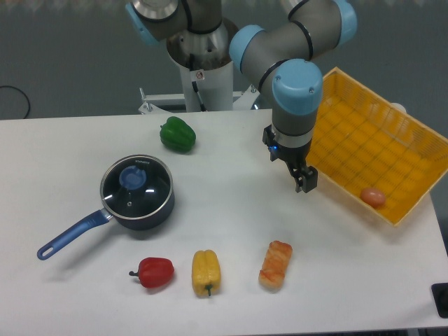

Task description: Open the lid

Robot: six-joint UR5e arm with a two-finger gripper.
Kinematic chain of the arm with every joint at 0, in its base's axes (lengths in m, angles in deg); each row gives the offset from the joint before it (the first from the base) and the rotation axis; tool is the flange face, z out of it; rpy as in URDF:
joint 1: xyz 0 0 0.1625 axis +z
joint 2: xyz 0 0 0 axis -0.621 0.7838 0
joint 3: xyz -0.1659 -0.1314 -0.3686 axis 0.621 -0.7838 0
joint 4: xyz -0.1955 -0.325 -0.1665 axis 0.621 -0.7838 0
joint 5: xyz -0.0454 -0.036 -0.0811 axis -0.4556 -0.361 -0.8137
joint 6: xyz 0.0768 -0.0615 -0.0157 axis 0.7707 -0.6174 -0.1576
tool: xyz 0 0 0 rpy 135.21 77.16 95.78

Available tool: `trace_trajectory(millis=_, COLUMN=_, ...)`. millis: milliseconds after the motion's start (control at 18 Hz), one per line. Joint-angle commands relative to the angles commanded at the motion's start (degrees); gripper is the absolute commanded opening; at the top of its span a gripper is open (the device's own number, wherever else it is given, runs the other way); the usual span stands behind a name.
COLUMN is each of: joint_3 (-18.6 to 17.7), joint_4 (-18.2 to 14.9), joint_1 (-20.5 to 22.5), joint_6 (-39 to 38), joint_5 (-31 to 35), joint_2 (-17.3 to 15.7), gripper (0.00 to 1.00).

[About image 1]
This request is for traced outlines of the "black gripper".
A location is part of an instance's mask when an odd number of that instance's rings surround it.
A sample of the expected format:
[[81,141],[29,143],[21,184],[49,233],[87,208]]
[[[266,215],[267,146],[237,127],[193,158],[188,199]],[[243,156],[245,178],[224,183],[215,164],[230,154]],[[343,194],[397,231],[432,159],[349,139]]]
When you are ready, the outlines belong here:
[[269,125],[263,130],[262,142],[268,147],[271,161],[279,159],[286,163],[294,179],[297,193],[302,190],[308,193],[317,187],[318,171],[306,163],[306,156],[311,147],[310,141],[297,148],[286,147],[274,138],[273,126]]

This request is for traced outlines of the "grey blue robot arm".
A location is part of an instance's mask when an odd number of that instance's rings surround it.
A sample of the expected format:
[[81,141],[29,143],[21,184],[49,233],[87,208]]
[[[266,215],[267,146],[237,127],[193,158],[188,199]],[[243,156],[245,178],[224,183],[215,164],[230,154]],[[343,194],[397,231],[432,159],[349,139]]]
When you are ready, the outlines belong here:
[[318,183],[306,157],[323,96],[312,60],[346,43],[357,30],[346,1],[282,1],[288,20],[267,31],[225,18],[220,1],[128,1],[125,9],[141,40],[165,42],[181,74],[187,111],[235,106],[232,70],[244,75],[272,107],[262,140],[272,160],[286,163],[297,191]]

